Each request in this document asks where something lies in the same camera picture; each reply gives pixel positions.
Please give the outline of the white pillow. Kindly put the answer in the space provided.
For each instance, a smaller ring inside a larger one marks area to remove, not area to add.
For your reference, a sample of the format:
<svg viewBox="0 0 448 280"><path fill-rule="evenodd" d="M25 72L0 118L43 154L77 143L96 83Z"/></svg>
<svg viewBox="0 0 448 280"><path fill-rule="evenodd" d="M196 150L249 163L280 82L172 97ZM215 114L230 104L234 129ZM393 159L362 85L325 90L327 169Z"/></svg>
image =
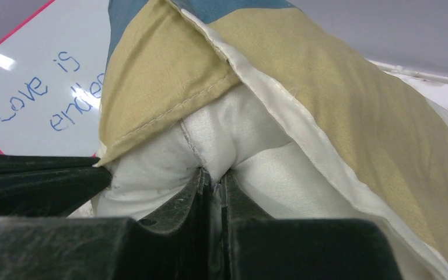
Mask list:
<svg viewBox="0 0 448 280"><path fill-rule="evenodd" d="M275 218L360 217L244 85L109 163L113 179L93 200L93 211L141 219L177 194L198 167L212 184L231 172Z"/></svg>

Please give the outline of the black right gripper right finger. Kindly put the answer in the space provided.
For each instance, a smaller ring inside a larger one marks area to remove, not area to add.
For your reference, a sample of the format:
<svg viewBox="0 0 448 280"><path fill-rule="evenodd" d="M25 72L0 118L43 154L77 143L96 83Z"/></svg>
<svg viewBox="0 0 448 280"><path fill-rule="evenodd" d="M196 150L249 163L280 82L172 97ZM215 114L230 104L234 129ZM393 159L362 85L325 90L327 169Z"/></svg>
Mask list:
<svg viewBox="0 0 448 280"><path fill-rule="evenodd" d="M231 223L234 220L273 219L262 207L256 204L241 188L239 182L231 171L228 171L220 180L221 184L221 252L223 258L224 279L231 277L230 235Z"/></svg>

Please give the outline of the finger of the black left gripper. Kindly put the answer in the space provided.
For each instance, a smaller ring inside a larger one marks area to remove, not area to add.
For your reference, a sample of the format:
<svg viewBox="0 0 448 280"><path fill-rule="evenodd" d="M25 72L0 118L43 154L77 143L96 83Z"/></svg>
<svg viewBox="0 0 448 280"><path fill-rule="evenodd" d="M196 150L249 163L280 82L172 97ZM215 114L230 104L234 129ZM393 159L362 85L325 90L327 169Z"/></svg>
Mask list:
<svg viewBox="0 0 448 280"><path fill-rule="evenodd" d="M98 157L73 156L11 156L0 155L0 175L43 170L91 167L99 161Z"/></svg>
<svg viewBox="0 0 448 280"><path fill-rule="evenodd" d="M0 174L0 216L68 216L110 181L102 167Z"/></svg>

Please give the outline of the blue beige checked pillowcase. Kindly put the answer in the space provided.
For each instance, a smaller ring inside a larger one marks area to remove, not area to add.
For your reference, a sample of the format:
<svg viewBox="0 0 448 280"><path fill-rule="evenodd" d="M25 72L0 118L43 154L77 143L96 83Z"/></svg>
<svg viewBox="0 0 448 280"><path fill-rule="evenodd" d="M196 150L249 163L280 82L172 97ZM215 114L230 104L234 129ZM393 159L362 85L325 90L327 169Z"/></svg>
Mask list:
<svg viewBox="0 0 448 280"><path fill-rule="evenodd" d="M388 234L404 279L448 279L448 110L288 1L110 1L99 165L247 87Z"/></svg>

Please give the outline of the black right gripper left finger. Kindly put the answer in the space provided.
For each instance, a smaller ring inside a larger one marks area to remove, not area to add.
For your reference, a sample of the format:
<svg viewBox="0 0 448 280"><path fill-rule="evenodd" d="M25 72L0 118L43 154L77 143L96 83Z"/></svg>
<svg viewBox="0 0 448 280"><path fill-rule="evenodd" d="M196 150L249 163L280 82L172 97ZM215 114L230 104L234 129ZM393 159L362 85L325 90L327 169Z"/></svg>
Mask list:
<svg viewBox="0 0 448 280"><path fill-rule="evenodd" d="M206 279L210 175L198 167L175 196L138 222L144 229L141 279Z"/></svg>

